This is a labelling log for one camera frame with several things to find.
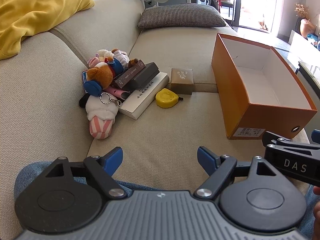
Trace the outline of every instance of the key ring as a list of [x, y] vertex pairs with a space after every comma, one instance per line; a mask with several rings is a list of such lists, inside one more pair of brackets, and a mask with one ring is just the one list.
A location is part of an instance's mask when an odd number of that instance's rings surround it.
[[[102, 95], [103, 95], [103, 94], [106, 94], [106, 95], [109, 97], [109, 101], [108, 101], [107, 103], [105, 103], [105, 102], [102, 101]], [[110, 102], [113, 102], [113, 103], [115, 103], [117, 106], [121, 106], [121, 101], [120, 101], [120, 100], [112, 99], [111, 96], [110, 96], [108, 93], [106, 93], [106, 92], [101, 93], [101, 95], [100, 95], [100, 101], [101, 101], [101, 103], [103, 103], [103, 104], [105, 104], [105, 105], [109, 104]]]

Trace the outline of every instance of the potted plant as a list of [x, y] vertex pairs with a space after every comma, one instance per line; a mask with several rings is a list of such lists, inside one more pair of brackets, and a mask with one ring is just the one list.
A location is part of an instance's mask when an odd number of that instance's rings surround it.
[[297, 12], [297, 19], [295, 31], [301, 34], [305, 39], [309, 33], [314, 33], [316, 27], [309, 20], [309, 8], [304, 4], [296, 3], [295, 10]]

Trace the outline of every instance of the pillow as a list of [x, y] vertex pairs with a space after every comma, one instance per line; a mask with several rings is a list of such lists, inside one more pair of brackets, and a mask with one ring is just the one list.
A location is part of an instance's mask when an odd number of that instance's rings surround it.
[[137, 26], [141, 29], [174, 26], [225, 27], [226, 22], [212, 6], [183, 3], [148, 8]]
[[0, 60], [18, 54], [27, 36], [48, 31], [92, 6], [93, 0], [0, 0]]

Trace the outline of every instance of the yellow blanket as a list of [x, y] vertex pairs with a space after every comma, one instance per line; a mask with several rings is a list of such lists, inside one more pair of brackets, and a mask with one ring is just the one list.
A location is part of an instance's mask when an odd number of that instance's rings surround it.
[[27, 36], [48, 31], [92, 6], [93, 0], [0, 0], [0, 60], [18, 54]]

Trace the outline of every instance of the white sticker label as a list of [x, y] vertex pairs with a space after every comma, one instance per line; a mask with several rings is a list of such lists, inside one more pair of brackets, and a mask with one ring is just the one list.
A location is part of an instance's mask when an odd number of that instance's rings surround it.
[[256, 128], [242, 128], [239, 127], [233, 136], [238, 137], [259, 137], [265, 129], [256, 129]]

